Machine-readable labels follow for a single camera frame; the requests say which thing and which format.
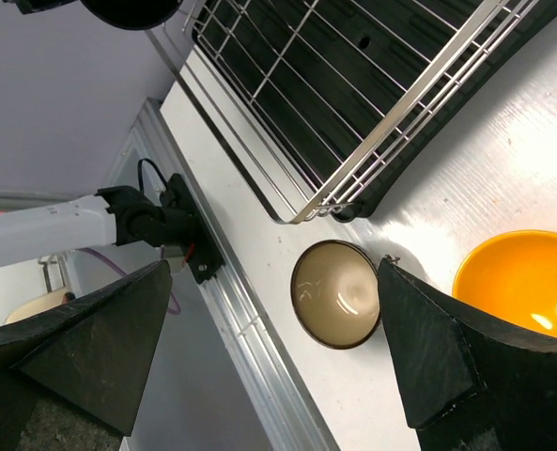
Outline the black patterned bowl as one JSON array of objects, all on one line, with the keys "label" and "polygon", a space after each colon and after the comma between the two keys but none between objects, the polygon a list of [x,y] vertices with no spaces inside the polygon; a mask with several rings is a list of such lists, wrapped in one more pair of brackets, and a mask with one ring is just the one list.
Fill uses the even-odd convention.
[{"label": "black patterned bowl", "polygon": [[379,325],[377,269],[364,250],[346,241],[319,241],[300,255],[290,299],[302,328],[330,349],[360,346]]}]

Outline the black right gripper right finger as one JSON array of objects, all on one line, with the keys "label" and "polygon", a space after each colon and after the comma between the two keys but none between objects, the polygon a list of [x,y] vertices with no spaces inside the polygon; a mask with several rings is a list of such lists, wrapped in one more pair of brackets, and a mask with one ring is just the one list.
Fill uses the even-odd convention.
[{"label": "black right gripper right finger", "polygon": [[557,338],[452,298],[389,257],[382,324],[424,450],[557,450]]}]

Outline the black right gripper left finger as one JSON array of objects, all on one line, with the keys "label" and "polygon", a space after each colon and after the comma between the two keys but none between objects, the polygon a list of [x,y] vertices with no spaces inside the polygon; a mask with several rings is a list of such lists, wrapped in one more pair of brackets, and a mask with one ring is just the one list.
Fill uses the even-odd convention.
[{"label": "black right gripper left finger", "polygon": [[117,450],[132,434],[172,287],[158,261],[0,326],[0,450]]}]

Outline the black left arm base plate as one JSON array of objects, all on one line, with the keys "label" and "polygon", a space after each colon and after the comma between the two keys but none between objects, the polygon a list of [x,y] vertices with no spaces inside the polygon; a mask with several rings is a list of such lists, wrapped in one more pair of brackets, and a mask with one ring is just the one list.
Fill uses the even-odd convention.
[{"label": "black left arm base plate", "polygon": [[195,282],[201,285],[223,266],[224,258],[185,178],[173,174],[160,200],[168,220],[162,246],[180,255],[191,269]]}]

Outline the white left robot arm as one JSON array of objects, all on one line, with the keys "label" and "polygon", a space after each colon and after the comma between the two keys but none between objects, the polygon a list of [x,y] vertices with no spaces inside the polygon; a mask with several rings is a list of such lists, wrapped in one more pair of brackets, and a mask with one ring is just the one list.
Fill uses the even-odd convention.
[{"label": "white left robot arm", "polygon": [[130,186],[101,189],[74,201],[0,214],[0,268],[69,250],[144,241],[187,244],[193,214],[158,207]]}]

